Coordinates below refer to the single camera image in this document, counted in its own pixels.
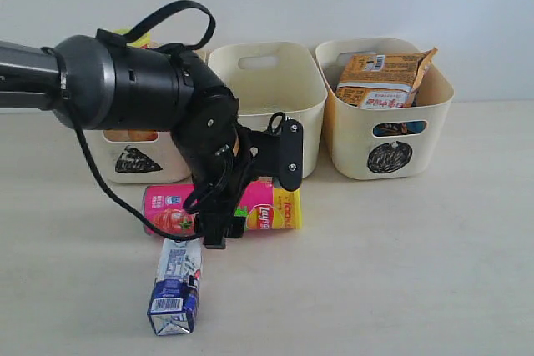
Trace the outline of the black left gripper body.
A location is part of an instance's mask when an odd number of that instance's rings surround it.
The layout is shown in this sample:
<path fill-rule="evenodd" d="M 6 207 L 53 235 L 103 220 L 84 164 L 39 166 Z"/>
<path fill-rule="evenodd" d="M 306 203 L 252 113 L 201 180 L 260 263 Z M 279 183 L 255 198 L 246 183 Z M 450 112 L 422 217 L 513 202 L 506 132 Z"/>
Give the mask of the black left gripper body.
<path fill-rule="evenodd" d="M 234 213 L 246 187 L 259 176 L 252 149 L 274 141 L 274 130 L 255 131 L 238 123 L 220 133 L 204 130 L 183 140 L 194 184 L 184 209 L 195 216 L 195 232 L 206 248 L 224 249 L 226 238 L 243 235 L 244 223 Z"/>

